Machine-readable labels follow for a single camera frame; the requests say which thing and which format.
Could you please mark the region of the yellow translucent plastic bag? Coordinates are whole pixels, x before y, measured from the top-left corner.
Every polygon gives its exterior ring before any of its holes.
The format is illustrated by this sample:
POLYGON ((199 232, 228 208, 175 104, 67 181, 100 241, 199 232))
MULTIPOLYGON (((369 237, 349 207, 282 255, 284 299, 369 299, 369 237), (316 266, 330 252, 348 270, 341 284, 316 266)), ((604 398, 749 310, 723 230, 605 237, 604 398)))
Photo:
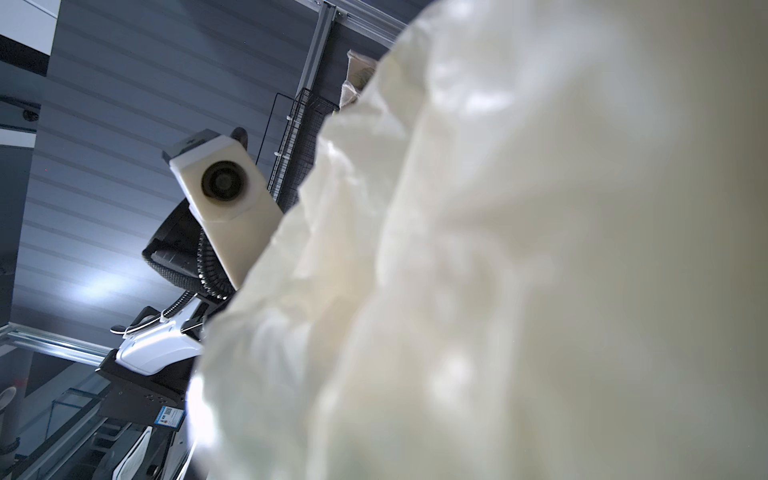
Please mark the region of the yellow translucent plastic bag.
POLYGON ((767 5, 438 1, 212 322, 214 479, 763 479, 767 5))

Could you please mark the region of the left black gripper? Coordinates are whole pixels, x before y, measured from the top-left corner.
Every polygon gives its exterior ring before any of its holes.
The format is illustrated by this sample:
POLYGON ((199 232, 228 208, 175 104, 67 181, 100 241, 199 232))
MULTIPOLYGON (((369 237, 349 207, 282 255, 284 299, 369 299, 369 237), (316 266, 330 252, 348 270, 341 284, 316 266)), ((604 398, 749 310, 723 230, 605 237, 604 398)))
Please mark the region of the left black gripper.
POLYGON ((182 200, 150 238, 141 253, 144 262, 175 287, 203 294, 198 277, 197 253, 201 226, 189 202, 182 200))

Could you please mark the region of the cream canvas tote bag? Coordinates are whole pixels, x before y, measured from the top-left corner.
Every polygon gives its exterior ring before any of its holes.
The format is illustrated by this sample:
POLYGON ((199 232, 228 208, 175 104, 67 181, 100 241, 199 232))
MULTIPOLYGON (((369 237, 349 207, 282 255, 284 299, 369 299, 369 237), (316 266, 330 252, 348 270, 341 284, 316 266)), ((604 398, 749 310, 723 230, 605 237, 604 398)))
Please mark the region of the cream canvas tote bag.
POLYGON ((339 102, 341 109, 357 101, 378 66, 377 60, 354 50, 347 52, 347 59, 346 77, 341 86, 339 102))

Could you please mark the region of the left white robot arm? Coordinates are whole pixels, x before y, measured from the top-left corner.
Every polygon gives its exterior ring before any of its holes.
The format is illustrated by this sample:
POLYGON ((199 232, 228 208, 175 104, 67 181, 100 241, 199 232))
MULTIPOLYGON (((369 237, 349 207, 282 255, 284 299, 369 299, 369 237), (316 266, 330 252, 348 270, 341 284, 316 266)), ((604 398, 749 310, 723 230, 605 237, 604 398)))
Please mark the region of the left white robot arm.
POLYGON ((111 329, 122 343, 96 369, 110 382, 99 414, 178 430, 204 325, 235 289, 186 200, 162 222, 141 257, 182 294, 168 307, 147 306, 129 325, 111 329))

